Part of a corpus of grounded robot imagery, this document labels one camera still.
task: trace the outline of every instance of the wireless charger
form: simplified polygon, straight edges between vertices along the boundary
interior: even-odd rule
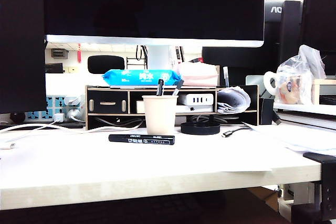
[[[186,122],[181,123],[181,132],[190,135],[214,135],[221,130],[215,122]]]

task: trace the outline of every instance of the aoc logo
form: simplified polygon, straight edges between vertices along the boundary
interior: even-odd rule
[[[281,13],[282,12],[282,7],[280,6],[273,6],[271,9],[271,13]]]

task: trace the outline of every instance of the drawer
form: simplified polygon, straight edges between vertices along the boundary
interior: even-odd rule
[[[88,113],[127,114],[127,91],[88,90]]]

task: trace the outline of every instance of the chair backrest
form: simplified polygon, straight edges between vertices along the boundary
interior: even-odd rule
[[[90,73],[106,73],[110,69],[125,69],[125,60],[115,55],[93,55],[88,58]]]

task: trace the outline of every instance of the black clamp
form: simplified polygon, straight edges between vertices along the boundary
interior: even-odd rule
[[[321,163],[321,180],[314,182],[315,203],[293,205],[291,221],[294,224],[330,223],[329,220],[336,218],[336,157],[310,152],[303,156]]]

